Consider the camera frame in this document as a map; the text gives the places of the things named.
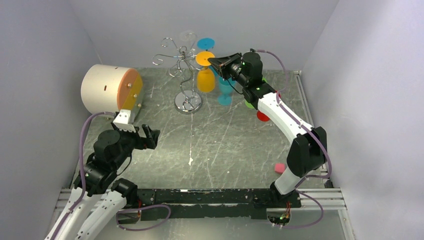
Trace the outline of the orange plastic wine glass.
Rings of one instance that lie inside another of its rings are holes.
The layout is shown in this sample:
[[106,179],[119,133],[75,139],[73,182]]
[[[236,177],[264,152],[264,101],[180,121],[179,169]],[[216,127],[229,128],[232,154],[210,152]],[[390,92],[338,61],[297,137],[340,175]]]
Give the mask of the orange plastic wine glass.
[[202,93],[209,93],[215,89],[215,74],[209,68],[211,63],[208,61],[209,58],[214,57],[215,55],[210,51],[201,51],[195,57],[196,63],[202,67],[196,77],[197,88]]

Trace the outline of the blue plastic wine glass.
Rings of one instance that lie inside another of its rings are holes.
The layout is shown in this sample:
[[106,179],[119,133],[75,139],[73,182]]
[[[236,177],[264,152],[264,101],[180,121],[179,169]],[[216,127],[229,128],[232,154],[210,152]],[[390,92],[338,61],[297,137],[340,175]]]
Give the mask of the blue plastic wine glass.
[[196,46],[199,54],[201,52],[210,52],[215,46],[215,40],[210,37],[204,37],[197,41]]

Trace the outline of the clear wine glass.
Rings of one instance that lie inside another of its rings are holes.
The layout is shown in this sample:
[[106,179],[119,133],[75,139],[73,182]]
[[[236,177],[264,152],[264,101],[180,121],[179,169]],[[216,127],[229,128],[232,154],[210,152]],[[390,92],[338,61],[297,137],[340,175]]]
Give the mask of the clear wine glass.
[[185,30],[179,34],[179,39],[183,42],[182,48],[185,52],[185,61],[189,66],[195,70],[200,70],[201,67],[196,62],[196,43],[198,40],[197,35],[192,30]]

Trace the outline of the light blue plastic goblet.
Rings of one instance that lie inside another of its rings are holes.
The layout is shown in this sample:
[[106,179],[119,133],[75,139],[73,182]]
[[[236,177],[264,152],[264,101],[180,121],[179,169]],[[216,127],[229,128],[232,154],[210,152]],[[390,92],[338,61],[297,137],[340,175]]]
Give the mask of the light blue plastic goblet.
[[219,77],[219,90],[221,92],[221,95],[217,98],[218,103],[222,106],[229,106],[232,103],[232,92],[233,87],[235,86],[236,82],[233,81],[231,78],[225,80],[222,77]]

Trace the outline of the green plastic wine glass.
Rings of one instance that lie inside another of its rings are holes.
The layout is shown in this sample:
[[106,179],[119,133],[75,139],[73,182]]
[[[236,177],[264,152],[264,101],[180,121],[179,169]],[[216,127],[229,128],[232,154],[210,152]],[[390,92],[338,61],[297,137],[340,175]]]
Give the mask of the green plastic wine glass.
[[[265,77],[262,78],[262,81],[265,82],[265,83],[268,82]],[[249,109],[255,109],[254,106],[251,103],[249,103],[247,100],[245,100],[244,103]]]

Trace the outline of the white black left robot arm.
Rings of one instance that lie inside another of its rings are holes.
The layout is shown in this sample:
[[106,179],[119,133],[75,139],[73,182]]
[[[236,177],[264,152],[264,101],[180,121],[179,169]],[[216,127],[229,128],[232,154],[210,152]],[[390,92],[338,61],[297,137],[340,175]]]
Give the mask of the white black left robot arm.
[[83,171],[74,181],[74,188],[65,208],[53,225],[48,240],[93,240],[124,207],[132,208],[139,202],[137,185],[118,178],[118,169],[133,150],[154,150],[160,130],[141,126],[124,131],[116,126],[103,131],[93,145]]

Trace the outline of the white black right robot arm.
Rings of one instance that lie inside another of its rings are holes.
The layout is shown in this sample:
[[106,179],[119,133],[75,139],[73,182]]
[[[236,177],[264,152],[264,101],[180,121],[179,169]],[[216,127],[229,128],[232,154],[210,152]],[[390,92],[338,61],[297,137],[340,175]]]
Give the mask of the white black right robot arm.
[[284,172],[270,186],[270,202],[282,207],[311,172],[329,162],[327,133],[297,116],[281,99],[282,94],[263,80],[263,62],[251,50],[225,57],[209,57],[207,61],[223,79],[241,86],[244,99],[265,114],[291,142]]

